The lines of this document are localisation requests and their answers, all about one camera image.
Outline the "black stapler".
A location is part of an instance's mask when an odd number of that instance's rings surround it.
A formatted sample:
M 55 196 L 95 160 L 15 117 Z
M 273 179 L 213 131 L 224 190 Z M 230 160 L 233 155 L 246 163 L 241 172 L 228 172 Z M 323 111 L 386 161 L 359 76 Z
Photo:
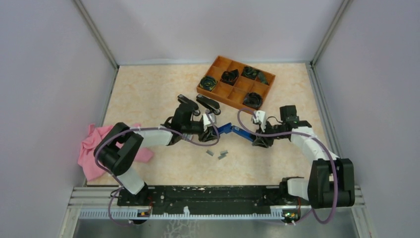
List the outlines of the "black stapler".
M 193 115 L 198 117 L 201 114 L 201 111 L 199 109 L 199 106 L 196 102 L 192 101 L 191 99 L 187 98 L 186 96 L 179 94 L 177 96 L 177 100 L 178 102 L 182 103 L 182 104 L 188 104 L 189 106 L 191 106 L 193 108 Z
M 206 109 L 208 109 L 211 113 L 215 114 L 215 115 L 220 115 L 221 114 L 221 110 L 220 110 L 220 104 L 219 102 L 208 98 L 202 94 L 198 94 L 196 96 L 196 101 L 198 103 L 200 103 L 202 106 L 204 106 Z

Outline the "blue stapler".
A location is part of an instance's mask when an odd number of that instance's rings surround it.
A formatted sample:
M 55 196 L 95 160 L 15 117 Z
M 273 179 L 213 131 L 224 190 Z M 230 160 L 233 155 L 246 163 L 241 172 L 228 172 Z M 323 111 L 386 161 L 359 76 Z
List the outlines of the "blue stapler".
M 252 134 L 250 134 L 249 132 L 245 131 L 244 129 L 236 126 L 236 125 L 232 125 L 232 123 L 227 123 L 224 124 L 220 127 L 217 128 L 217 131 L 219 134 L 229 134 L 229 133 L 235 133 L 237 135 L 239 135 L 240 137 L 250 141 L 250 142 L 254 142 L 254 140 L 256 139 L 256 137 Z

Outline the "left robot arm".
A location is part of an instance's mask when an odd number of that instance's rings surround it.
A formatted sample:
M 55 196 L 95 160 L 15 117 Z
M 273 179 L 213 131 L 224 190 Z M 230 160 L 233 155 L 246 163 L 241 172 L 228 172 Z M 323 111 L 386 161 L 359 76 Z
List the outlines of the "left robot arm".
M 149 198 L 147 184 L 132 167 L 135 156 L 142 148 L 170 146 L 185 140 L 193 143 L 191 135 L 200 136 L 198 146 L 206 147 L 203 137 L 214 134 L 213 143 L 220 140 L 216 127 L 216 116 L 220 108 L 208 106 L 199 121 L 193 119 L 194 108 L 181 103 L 174 115 L 157 127 L 129 127 L 118 122 L 94 150 L 95 164 L 109 173 L 119 185 L 129 192 L 129 199 L 136 205 L 143 205 Z

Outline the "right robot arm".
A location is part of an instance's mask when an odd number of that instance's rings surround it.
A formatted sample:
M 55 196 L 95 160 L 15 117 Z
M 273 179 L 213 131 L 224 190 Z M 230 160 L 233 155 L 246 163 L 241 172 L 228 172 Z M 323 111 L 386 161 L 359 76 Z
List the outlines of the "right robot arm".
M 270 124 L 264 111 L 255 111 L 258 125 L 254 145 L 270 147 L 276 139 L 288 139 L 311 162 L 309 178 L 288 177 L 281 182 L 279 199 L 292 204 L 302 198 L 315 208 L 351 207 L 355 204 L 354 166 L 323 145 L 312 125 L 300 120 L 294 105 L 280 107 L 280 123 Z

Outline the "black coiled item lower right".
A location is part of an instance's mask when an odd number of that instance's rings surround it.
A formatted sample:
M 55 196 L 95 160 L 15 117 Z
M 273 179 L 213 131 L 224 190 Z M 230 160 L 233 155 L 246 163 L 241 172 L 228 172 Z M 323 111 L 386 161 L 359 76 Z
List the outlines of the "black coiled item lower right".
M 258 110 L 263 104 L 263 98 L 256 92 L 247 93 L 243 105 Z

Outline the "black coiled item blue-green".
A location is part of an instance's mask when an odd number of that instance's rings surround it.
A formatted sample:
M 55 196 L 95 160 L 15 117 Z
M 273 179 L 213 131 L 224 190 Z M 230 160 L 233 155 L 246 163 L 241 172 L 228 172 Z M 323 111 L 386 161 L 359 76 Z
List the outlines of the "black coiled item blue-green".
M 199 83 L 199 87 L 207 90 L 212 91 L 217 85 L 217 81 L 212 76 L 204 76 Z

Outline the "orange compartment tray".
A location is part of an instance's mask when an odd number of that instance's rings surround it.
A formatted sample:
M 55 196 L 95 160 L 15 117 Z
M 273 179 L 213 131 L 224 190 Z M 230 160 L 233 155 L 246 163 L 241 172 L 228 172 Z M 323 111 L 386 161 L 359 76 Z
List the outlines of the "orange compartment tray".
M 258 69 L 259 71 L 262 71 L 265 74 L 269 82 L 269 85 L 265 85 L 260 83 L 258 77 L 255 80 L 243 77 L 241 73 L 245 66 L 250 65 L 223 56 L 217 56 L 216 59 L 212 62 L 207 72 L 204 74 L 204 76 L 212 76 L 217 81 L 216 87 L 211 92 L 204 90 L 199 87 L 199 83 L 201 80 L 200 79 L 196 87 L 197 93 L 236 109 L 248 108 L 256 110 L 243 105 L 243 100 L 246 94 L 251 92 L 256 92 L 260 94 L 263 98 L 263 106 L 269 94 L 269 91 L 271 90 L 271 87 L 274 85 L 276 75 L 263 69 L 260 69 L 256 66 L 251 66 L 253 68 Z M 233 86 L 220 81 L 224 71 L 231 71 L 234 69 L 239 70 L 239 77 Z

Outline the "black coiled item centre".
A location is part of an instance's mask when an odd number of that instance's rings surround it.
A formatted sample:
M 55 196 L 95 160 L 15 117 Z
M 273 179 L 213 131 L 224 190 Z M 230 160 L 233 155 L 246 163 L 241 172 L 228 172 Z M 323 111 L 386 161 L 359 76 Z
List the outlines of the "black coiled item centre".
M 233 86 L 239 77 L 239 70 L 224 71 L 220 81 Z

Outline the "dark green flat item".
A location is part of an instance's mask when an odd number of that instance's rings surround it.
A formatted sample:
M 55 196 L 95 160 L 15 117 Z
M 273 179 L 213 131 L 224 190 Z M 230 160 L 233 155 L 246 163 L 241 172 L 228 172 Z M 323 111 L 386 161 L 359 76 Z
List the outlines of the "dark green flat item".
M 265 74 L 262 71 L 258 72 L 258 80 L 260 81 L 260 83 L 265 84 L 265 85 L 269 85 L 269 82 L 265 76 Z

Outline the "black coiled item upper right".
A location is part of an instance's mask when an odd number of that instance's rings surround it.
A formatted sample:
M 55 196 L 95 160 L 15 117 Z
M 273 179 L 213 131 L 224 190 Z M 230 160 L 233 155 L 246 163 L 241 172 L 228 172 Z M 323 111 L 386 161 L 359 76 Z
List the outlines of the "black coiled item upper right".
M 242 70 L 241 75 L 248 79 L 255 80 L 259 73 L 260 71 L 256 68 L 253 68 L 251 66 L 245 66 Z

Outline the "pink cloth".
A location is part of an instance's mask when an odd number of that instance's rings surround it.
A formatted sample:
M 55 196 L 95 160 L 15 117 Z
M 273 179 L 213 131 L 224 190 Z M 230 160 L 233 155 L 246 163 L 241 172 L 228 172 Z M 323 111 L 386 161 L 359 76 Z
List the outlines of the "pink cloth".
M 78 165 L 82 167 L 87 181 L 93 181 L 105 174 L 105 171 L 100 169 L 95 163 L 94 150 L 112 128 L 113 125 L 96 127 L 95 124 L 90 124 L 88 126 L 88 136 L 81 142 L 77 161 Z M 154 155 L 152 150 L 141 148 L 137 152 L 134 161 L 147 163 Z

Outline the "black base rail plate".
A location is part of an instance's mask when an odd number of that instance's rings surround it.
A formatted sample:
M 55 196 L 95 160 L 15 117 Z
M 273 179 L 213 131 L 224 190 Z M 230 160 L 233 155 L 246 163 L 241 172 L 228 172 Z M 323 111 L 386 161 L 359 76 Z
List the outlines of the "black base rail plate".
M 272 206 L 298 205 L 298 198 L 274 185 L 151 185 L 137 195 L 123 189 L 119 206 L 146 206 L 153 215 L 265 215 Z

